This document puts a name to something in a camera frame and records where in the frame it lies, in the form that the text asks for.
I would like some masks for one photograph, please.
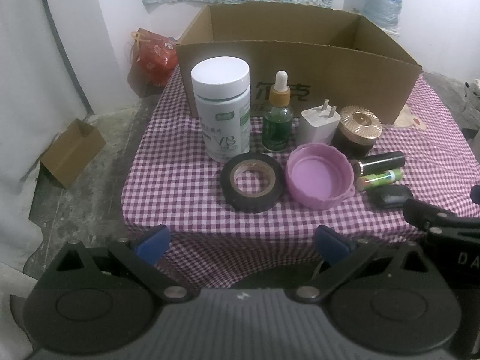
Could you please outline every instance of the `table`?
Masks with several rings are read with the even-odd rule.
[[[480,216],[480,206],[469,198],[470,188],[480,183],[480,166],[450,112],[422,77],[407,104],[427,129],[386,128],[371,154],[402,150],[407,162],[400,183],[417,199]],[[261,119],[253,117],[252,151],[261,151],[261,128]],[[293,148],[291,142],[286,152],[272,156],[284,167]],[[269,211],[235,212],[220,189],[221,168],[205,153],[177,68],[138,147],[121,204],[133,236],[159,224],[170,228],[165,271],[193,286],[228,287],[266,268],[318,259],[312,244],[318,225],[384,242],[419,237],[401,212],[373,211],[358,192],[323,212],[303,207],[288,192]]]

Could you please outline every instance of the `green liquid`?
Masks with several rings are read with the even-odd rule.
[[[271,152],[282,152],[289,145],[292,120],[274,122],[263,117],[262,144]]]

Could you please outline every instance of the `red bag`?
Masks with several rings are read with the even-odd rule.
[[[178,64],[175,46],[177,41],[140,28],[131,33],[136,40],[136,63],[147,74],[152,83],[165,86],[173,69]]]

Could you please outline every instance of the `small cardboard box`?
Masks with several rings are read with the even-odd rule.
[[[40,157],[40,162],[68,188],[105,145],[100,131],[78,119]]]
[[[422,67],[362,15],[291,3],[249,2],[202,9],[177,46],[190,109],[191,69],[236,56],[250,65],[251,114],[262,114],[277,71],[289,74],[296,116],[323,104],[361,105],[393,124]]]

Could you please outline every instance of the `green battery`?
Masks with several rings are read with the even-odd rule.
[[[368,175],[357,178],[356,187],[359,191],[368,190],[381,185],[392,184],[395,181],[402,180],[403,174],[400,169],[387,170],[378,175]]]

